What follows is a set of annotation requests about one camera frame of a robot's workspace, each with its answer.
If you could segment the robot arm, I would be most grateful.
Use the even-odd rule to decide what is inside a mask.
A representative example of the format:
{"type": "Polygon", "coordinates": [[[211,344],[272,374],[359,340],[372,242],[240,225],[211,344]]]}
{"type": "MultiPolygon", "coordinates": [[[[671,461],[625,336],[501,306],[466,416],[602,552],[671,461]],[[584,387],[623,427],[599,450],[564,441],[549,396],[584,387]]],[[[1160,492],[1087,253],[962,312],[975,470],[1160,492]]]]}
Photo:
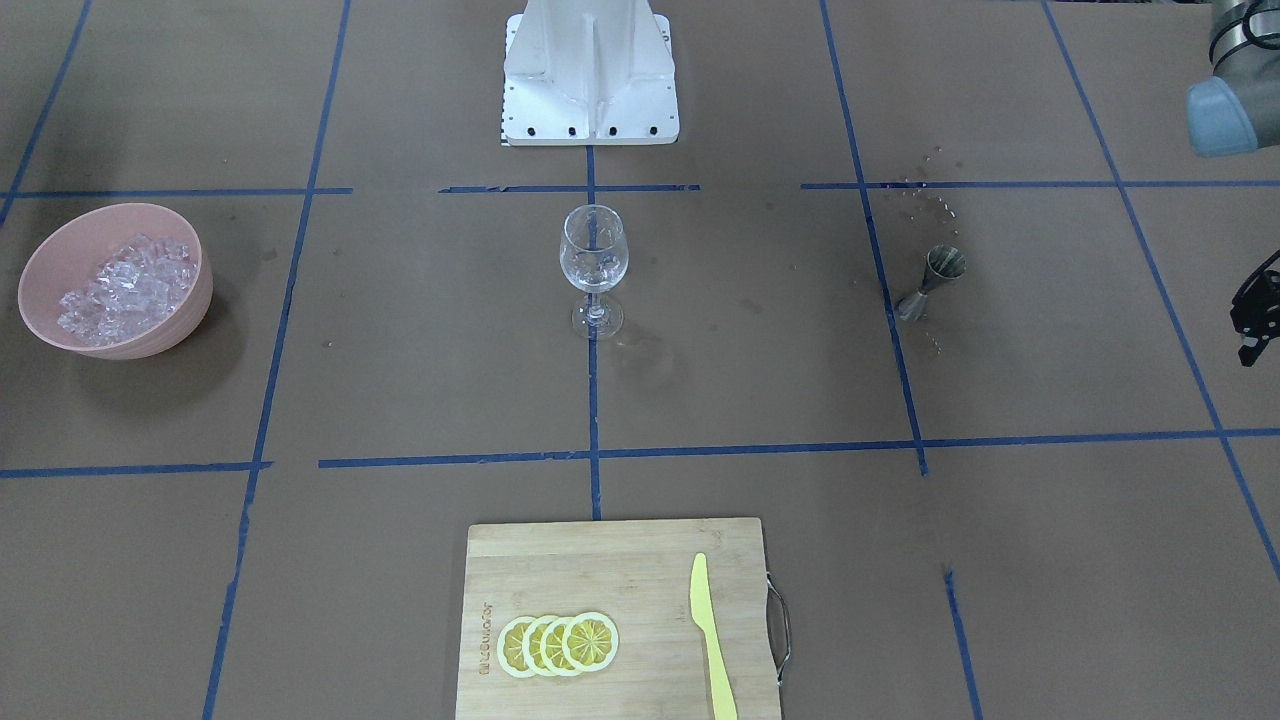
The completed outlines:
{"type": "MultiPolygon", "coordinates": [[[[1226,158],[1279,143],[1279,4],[1215,1],[1208,55],[1212,73],[1187,91],[1187,128],[1199,158],[1226,158]]],[[[1239,286],[1229,316],[1240,336],[1236,352],[1253,366],[1277,342],[1277,255],[1239,286]]]]}

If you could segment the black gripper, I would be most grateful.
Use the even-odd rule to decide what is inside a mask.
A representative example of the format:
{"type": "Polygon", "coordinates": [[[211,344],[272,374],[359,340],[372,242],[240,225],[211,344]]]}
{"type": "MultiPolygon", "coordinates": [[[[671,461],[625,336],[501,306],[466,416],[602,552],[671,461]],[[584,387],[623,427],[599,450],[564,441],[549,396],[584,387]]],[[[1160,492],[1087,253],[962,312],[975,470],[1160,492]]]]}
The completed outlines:
{"type": "Polygon", "coordinates": [[[1239,363],[1253,366],[1279,328],[1279,260],[1276,250],[1242,283],[1231,299],[1230,319],[1240,337],[1239,363]]]}

